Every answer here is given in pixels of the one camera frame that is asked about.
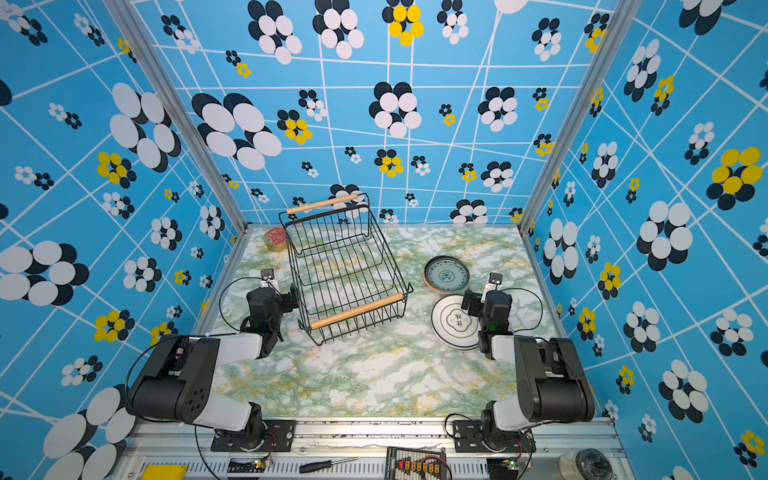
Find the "black wire dish rack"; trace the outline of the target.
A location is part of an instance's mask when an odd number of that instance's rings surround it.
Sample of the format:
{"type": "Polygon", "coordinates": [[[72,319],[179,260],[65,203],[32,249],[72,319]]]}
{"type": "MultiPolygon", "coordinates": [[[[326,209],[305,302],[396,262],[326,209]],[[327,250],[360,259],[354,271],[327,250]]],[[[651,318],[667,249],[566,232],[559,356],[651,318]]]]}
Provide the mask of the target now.
{"type": "Polygon", "coordinates": [[[404,316],[408,283],[367,194],[341,190],[279,214],[299,327],[317,346],[404,316]]]}

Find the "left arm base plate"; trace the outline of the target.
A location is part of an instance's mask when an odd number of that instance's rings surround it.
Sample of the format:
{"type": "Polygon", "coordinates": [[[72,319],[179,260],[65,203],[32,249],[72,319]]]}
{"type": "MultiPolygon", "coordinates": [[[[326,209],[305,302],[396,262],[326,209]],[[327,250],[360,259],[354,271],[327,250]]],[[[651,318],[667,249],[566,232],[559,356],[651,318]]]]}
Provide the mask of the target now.
{"type": "Polygon", "coordinates": [[[292,448],[295,420],[261,420],[241,431],[214,430],[210,449],[227,453],[282,453],[292,448]]]}

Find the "blue patterned grey plate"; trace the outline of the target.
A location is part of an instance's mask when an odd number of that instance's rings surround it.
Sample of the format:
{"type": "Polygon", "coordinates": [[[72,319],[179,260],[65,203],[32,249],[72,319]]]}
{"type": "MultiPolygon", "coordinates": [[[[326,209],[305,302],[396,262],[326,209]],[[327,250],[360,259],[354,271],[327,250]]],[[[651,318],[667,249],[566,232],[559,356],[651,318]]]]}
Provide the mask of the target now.
{"type": "Polygon", "coordinates": [[[469,269],[457,258],[441,255],[430,259],[424,267],[426,285],[441,294],[463,291],[469,284],[469,269]]]}

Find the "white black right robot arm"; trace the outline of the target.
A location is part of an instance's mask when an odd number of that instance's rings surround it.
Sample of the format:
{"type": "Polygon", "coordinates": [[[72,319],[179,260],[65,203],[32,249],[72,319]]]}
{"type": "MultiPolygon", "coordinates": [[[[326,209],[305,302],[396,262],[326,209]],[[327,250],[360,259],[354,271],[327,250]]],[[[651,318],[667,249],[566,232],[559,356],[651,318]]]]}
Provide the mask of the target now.
{"type": "Polygon", "coordinates": [[[502,290],[467,290],[462,308],[479,320],[478,346],[486,358],[515,367],[516,396],[489,402],[481,414],[486,448],[504,451],[541,424],[594,418],[595,401],[572,340],[513,331],[512,297],[502,290]]]}

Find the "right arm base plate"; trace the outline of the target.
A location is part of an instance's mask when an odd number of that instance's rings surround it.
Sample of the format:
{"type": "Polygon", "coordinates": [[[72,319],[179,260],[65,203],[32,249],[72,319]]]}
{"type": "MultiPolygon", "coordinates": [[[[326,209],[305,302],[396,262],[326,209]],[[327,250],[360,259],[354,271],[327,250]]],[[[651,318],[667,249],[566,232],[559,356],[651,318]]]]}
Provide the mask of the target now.
{"type": "Polygon", "coordinates": [[[524,431],[484,427],[480,420],[455,420],[451,428],[457,453],[518,455],[536,452],[535,441],[524,431]]]}

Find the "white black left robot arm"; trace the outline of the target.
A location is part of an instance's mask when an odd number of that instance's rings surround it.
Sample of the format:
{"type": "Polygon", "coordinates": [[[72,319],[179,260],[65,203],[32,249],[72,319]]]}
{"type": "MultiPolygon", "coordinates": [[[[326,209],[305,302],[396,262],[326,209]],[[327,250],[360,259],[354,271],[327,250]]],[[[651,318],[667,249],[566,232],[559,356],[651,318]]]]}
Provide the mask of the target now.
{"type": "Polygon", "coordinates": [[[219,367],[266,358],[283,339],[284,314],[298,307],[296,288],[282,293],[266,284],[246,295],[249,315],[233,334],[172,335],[127,389],[128,411],[145,421],[178,422],[214,430],[224,442],[254,449],[268,437],[261,406],[214,391],[219,367]]]}

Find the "white plate green rim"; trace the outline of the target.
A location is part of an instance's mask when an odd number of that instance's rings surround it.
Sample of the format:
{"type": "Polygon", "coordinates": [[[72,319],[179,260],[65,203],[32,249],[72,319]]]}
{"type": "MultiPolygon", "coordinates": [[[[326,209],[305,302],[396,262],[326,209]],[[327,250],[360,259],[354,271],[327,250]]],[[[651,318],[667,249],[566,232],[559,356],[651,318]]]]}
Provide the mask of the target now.
{"type": "Polygon", "coordinates": [[[479,344],[479,320],[462,308],[461,295],[442,297],[433,306],[431,326],[437,338],[456,350],[473,350],[479,344]]]}

